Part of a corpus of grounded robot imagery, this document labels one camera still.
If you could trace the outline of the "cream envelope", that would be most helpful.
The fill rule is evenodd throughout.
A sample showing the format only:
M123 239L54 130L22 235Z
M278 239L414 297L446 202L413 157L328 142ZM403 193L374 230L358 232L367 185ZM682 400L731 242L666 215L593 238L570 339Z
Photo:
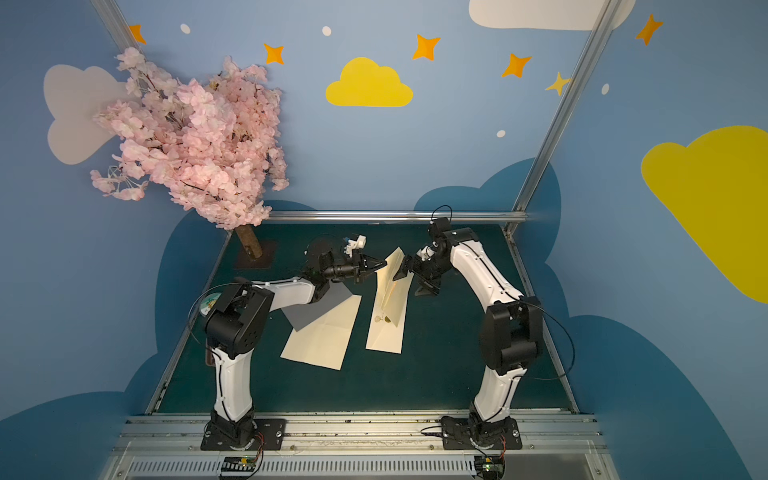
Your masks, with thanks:
M405 277L395 280L395 275L400 271L405 254L401 248L396 248L387 258L387 266L376 272L377 275L377 290L376 297L378 295L388 296L394 292L406 291L407 299L410 286L413 280L413 274L408 273Z

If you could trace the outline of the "grey envelope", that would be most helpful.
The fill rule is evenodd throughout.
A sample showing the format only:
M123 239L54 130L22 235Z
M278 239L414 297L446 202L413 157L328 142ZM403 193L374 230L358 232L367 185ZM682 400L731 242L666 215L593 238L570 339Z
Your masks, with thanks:
M294 305L282 309L292 328L300 331L346 301L352 292L344 283L330 283L328 291L315 303Z

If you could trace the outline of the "cream paper sheet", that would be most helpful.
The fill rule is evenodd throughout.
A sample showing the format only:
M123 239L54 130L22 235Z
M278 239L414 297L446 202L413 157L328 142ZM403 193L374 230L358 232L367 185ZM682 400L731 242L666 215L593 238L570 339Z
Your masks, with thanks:
M281 358L339 371L360 302L361 296L352 295L305 328L293 330Z

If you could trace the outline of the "white envelope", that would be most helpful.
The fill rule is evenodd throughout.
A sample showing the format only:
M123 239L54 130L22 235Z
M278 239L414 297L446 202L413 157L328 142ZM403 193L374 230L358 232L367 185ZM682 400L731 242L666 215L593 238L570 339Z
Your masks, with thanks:
M402 353L406 308L406 291L376 297L366 340L368 350L392 354ZM385 323L385 317L389 317L392 323Z

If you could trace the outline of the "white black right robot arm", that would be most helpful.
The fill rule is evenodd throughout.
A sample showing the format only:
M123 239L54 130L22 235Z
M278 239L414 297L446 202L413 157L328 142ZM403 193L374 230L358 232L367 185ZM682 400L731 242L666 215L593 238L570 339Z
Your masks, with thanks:
M472 229L455 229L449 219L438 218L430 222L428 233L431 243L406 256L394 278L400 280L412 273L418 280L418 296L436 296L442 276L456 270L484 310L479 333L485 364L481 387L466 419L440 419L443 448L520 449L511 403L529 367L546 350L541 304L507 281Z

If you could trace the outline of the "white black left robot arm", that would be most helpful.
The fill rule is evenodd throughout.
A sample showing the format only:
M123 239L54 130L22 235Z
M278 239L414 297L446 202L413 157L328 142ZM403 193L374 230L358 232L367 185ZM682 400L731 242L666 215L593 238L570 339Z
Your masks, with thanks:
M305 251L297 276L274 281L238 279L227 286L205 317L206 345L215 367L216 399L207 422L203 451L278 450L286 422L259 427L251 395L252 354L272 312L319 302L330 285L363 282L387 262L363 252L363 235L343 246L317 241Z

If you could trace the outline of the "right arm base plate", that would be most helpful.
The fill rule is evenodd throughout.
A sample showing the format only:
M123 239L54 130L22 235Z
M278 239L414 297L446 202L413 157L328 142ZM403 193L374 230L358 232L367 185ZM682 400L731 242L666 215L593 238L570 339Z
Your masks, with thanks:
M488 423L475 415L469 418L443 416L440 419L441 439L445 450L521 450L520 429L515 419Z

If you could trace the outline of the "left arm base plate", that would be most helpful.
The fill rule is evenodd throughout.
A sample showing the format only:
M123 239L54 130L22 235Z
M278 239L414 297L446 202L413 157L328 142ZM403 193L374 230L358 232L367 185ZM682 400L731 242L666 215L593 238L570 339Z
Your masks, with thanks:
M202 451L278 451L287 421L281 418L244 417L238 422L216 416L205 426Z

